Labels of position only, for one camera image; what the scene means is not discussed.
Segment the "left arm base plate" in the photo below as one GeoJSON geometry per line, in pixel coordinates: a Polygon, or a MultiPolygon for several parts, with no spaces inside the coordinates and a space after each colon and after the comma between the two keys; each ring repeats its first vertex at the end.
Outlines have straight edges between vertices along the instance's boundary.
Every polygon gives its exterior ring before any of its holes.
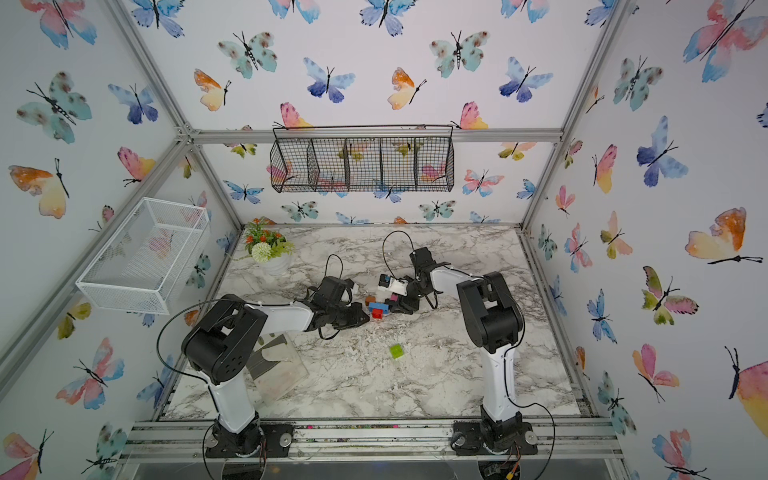
{"type": "Polygon", "coordinates": [[[240,433],[232,433],[219,421],[206,438],[206,458],[287,458],[294,426],[288,423],[251,422],[240,433]]]}

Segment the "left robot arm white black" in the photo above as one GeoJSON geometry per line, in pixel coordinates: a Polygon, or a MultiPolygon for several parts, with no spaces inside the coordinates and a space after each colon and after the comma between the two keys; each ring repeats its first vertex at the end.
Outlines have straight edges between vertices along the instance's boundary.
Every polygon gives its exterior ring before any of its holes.
{"type": "Polygon", "coordinates": [[[271,334],[319,331],[330,325],[337,331],[357,328],[369,321],[353,296],[350,279],[326,276],[305,296],[287,303],[248,301],[226,294],[193,307],[207,312],[181,342],[181,353],[203,381],[217,411],[211,429],[216,445],[211,456],[248,457],[266,449],[266,434],[251,402],[244,370],[258,340],[271,334]]]}

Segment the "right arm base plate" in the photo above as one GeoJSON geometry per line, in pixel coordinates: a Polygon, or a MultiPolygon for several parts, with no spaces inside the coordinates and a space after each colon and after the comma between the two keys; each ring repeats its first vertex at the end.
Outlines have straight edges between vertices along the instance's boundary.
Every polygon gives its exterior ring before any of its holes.
{"type": "Polygon", "coordinates": [[[537,443],[532,425],[515,419],[506,422],[455,422],[449,440],[450,448],[458,456],[537,455],[537,443]]]}

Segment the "blue lego brick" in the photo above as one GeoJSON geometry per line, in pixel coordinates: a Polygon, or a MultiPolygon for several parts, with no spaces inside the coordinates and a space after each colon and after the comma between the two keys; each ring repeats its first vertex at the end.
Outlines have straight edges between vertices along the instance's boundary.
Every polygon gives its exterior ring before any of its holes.
{"type": "Polygon", "coordinates": [[[368,309],[373,312],[374,310],[380,310],[383,315],[389,313],[389,306],[385,303],[371,302],[368,304],[368,309]]]}

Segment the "green lego brick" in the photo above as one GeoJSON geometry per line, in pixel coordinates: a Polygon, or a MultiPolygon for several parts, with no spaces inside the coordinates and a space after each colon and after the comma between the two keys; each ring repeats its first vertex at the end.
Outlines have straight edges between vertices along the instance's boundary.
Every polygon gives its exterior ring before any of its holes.
{"type": "Polygon", "coordinates": [[[405,351],[401,344],[392,345],[389,351],[393,359],[399,359],[405,355],[405,351]]]}

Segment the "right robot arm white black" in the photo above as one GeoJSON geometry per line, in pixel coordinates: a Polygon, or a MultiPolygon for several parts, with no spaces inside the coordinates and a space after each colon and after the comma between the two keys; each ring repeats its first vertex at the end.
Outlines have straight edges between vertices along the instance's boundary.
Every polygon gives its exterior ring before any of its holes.
{"type": "Polygon", "coordinates": [[[450,440],[458,455],[513,453],[535,455],[537,441],[514,387],[514,353],[522,343],[525,318],[504,278],[497,272],[470,274],[437,262],[428,248],[410,254],[415,277],[408,295],[448,295],[456,299],[466,332],[480,349],[484,375],[480,420],[456,422],[450,440]]]}

